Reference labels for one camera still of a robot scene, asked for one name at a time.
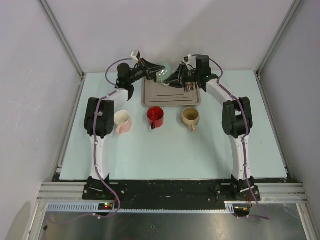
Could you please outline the green ceramic mug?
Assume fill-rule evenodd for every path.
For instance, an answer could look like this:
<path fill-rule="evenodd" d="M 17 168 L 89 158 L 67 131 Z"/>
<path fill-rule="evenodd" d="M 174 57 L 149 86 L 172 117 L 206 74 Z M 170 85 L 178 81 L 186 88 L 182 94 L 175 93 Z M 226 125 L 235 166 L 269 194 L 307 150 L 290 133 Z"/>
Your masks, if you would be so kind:
<path fill-rule="evenodd" d="M 156 83 L 161 84 L 163 87 L 169 87 L 169 83 L 165 83 L 166 79 L 168 79 L 172 75 L 172 67 L 168 62 L 161 62 L 160 65 L 165 68 L 156 73 Z"/>

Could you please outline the brown ceramic cup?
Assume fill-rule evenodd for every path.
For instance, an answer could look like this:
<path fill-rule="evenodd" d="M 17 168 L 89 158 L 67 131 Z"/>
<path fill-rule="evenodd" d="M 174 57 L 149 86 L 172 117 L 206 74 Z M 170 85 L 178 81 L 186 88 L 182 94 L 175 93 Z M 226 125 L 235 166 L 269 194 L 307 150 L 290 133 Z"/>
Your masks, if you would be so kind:
<path fill-rule="evenodd" d="M 193 81 L 187 81 L 185 83 L 185 91 L 186 92 L 192 92 L 196 89 L 197 83 Z"/>

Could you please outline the beige ceramic mug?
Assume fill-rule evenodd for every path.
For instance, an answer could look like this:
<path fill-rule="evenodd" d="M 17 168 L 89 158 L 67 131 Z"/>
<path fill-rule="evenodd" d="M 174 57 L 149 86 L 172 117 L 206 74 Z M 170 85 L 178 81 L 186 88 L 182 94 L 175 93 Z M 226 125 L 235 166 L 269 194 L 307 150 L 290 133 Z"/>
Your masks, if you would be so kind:
<path fill-rule="evenodd" d="M 200 114 L 193 107 L 187 107 L 182 111 L 181 114 L 181 123 L 189 128 L 192 133 L 196 132 L 196 126 L 200 122 Z"/>

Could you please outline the red ceramic mug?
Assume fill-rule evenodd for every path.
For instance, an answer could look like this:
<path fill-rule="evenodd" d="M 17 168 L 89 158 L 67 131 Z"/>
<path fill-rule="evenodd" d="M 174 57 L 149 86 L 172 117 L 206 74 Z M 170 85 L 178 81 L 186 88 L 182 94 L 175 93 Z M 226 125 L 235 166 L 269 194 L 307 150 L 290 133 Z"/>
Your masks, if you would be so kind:
<path fill-rule="evenodd" d="M 148 123 L 152 130 L 160 128 L 164 123 L 164 110 L 161 107 L 154 106 L 148 109 L 147 113 Z"/>

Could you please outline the pink ceramic mug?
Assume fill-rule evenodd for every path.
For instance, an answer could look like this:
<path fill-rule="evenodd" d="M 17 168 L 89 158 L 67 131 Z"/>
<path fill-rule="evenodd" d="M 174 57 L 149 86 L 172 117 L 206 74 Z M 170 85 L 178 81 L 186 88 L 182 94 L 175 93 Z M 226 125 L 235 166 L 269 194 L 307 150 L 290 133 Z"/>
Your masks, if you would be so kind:
<path fill-rule="evenodd" d="M 127 133 L 132 128 L 131 116 L 126 110 L 120 110 L 114 114 L 114 123 L 118 135 Z"/>

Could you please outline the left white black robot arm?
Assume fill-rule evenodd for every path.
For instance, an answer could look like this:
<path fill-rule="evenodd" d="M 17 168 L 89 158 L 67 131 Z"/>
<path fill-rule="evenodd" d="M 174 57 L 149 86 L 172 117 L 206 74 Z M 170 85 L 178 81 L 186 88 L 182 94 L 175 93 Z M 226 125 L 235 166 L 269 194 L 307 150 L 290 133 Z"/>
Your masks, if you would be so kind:
<path fill-rule="evenodd" d="M 112 66 L 117 65 L 115 83 L 108 79 L 111 67 L 107 68 L 105 79 L 114 86 L 114 90 L 101 98 L 89 98 L 84 117 L 84 129 L 90 137 L 91 144 L 91 171 L 87 186 L 101 200 L 107 199 L 110 194 L 118 198 L 118 194 L 108 185 L 110 171 L 103 160 L 105 140 L 114 129 L 115 106 L 132 98 L 135 90 L 133 83 L 143 78 L 155 80 L 157 73 L 166 68 L 164 65 L 148 62 L 144 58 L 136 59 L 134 67 L 130 67 L 126 61 L 128 59 L 124 58 L 112 64 Z"/>

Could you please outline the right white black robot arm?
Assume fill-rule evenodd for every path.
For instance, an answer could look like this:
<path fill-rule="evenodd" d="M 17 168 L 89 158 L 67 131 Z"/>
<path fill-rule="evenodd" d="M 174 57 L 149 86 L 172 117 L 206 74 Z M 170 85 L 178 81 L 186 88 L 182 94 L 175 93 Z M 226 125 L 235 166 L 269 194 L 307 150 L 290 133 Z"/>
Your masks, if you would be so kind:
<path fill-rule="evenodd" d="M 165 86 L 188 90 L 191 84 L 213 96 L 222 105 L 222 129 L 229 137 L 233 170 L 228 191 L 238 201 L 259 201 L 249 162 L 249 134 L 253 127 L 251 103 L 248 97 L 237 97 L 221 83 L 221 75 L 212 73 L 207 55 L 187 55 L 177 70 L 167 78 Z"/>

